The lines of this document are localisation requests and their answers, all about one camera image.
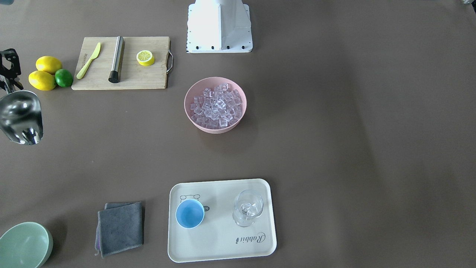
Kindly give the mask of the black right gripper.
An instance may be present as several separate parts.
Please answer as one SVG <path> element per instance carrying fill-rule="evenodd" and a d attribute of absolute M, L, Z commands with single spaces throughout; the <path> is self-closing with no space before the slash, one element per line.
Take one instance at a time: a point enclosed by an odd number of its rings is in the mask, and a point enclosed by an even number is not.
<path fill-rule="evenodd" d="M 16 90 L 23 90 L 24 87 L 19 81 L 19 75 L 22 74 L 19 64 L 19 56 L 14 48 L 0 52 L 0 78 L 1 88 L 7 93 L 13 93 Z"/>

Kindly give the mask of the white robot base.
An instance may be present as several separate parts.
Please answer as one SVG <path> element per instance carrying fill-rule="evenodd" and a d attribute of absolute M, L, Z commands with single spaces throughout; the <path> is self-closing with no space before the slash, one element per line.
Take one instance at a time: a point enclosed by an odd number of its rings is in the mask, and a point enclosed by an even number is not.
<path fill-rule="evenodd" d="M 241 0 L 196 0 L 188 6 L 187 53 L 253 50 L 250 7 Z"/>

